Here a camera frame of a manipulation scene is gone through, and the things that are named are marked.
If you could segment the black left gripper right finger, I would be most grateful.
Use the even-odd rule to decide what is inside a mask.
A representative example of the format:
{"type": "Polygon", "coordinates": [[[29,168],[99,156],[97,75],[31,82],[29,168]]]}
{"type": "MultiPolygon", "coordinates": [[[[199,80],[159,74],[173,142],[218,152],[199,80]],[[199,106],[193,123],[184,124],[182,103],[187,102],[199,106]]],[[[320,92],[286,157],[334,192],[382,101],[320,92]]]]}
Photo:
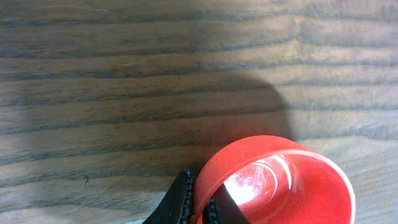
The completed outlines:
{"type": "Polygon", "coordinates": [[[205,207],[205,224],[250,224],[222,184],[205,207]]]}

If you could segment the red plastic measuring scoop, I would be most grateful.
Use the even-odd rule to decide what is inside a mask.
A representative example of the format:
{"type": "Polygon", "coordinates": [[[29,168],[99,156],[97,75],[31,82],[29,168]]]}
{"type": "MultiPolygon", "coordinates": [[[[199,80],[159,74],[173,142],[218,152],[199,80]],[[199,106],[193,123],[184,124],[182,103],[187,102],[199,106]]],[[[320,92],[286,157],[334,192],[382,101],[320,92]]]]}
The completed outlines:
{"type": "Polygon", "coordinates": [[[191,223],[204,223],[222,184],[250,223],[355,222],[355,194],[343,170],[286,138],[251,136],[220,149],[197,177],[191,223]]]}

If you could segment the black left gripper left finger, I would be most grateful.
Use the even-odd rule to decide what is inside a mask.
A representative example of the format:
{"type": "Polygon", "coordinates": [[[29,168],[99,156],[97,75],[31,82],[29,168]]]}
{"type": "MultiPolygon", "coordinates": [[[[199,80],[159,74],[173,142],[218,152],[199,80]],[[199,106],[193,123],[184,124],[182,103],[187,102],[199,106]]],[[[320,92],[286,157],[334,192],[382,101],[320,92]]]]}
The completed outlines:
{"type": "Polygon", "coordinates": [[[142,224],[189,224],[193,210],[194,183],[190,170],[181,171],[157,208],[142,224]]]}

